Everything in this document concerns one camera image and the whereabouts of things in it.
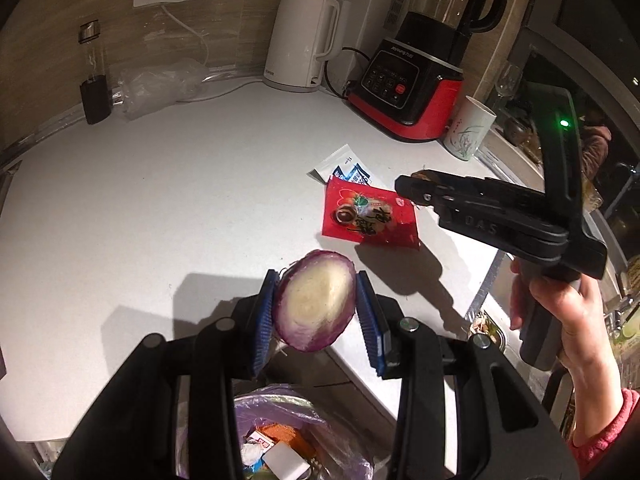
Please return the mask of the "person's right hand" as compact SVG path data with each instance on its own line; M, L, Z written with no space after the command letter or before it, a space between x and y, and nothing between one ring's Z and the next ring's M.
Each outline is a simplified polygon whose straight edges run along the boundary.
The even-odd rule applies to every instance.
M524 262L511 262L515 274L511 297L511 326L524 322L525 297L532 296L562 325L561 362L572 375L578 396L617 398L622 394L620 372L608 340L599 282L588 275L577 288L537 276L524 276Z

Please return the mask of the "person's right forearm red sleeve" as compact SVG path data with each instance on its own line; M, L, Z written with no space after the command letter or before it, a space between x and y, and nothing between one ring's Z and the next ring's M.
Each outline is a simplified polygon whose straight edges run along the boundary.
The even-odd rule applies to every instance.
M639 475L639 393L612 388L576 392L576 422L567 445L581 479Z

